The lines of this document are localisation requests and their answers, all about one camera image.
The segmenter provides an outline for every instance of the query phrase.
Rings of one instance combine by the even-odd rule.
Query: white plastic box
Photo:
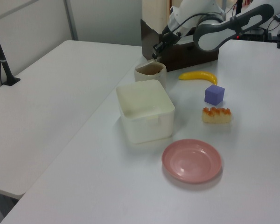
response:
[[[132,143],[169,137],[175,107],[158,80],[116,88],[123,127]]]

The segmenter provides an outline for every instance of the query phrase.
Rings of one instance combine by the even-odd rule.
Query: blue foam block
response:
[[[211,85],[205,90],[204,101],[216,106],[223,101],[224,92],[224,88],[217,85]]]

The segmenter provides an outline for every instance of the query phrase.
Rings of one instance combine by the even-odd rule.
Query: white wall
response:
[[[71,34],[63,0],[38,0],[0,19],[0,42],[14,76],[65,40]]]
[[[141,46],[141,0],[68,0],[80,41]]]

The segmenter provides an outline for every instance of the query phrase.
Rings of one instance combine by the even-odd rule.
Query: yellow banana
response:
[[[190,80],[190,79],[205,79],[213,84],[217,85],[217,77],[208,71],[190,71],[182,73],[179,76],[179,79],[181,80]]]

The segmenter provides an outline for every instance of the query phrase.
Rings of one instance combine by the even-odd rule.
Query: small cup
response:
[[[166,89],[166,66],[154,59],[138,65],[134,70],[135,81],[158,80]]]

